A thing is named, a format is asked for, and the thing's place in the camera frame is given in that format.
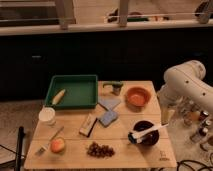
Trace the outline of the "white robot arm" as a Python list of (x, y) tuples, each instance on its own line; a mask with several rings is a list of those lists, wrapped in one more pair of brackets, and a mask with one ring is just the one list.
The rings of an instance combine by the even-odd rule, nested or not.
[(205, 75), (205, 66), (197, 60), (170, 67), (164, 72), (165, 84), (157, 93), (162, 125), (167, 125), (171, 118), (169, 108), (177, 105), (183, 97), (213, 114), (213, 87), (203, 82)]

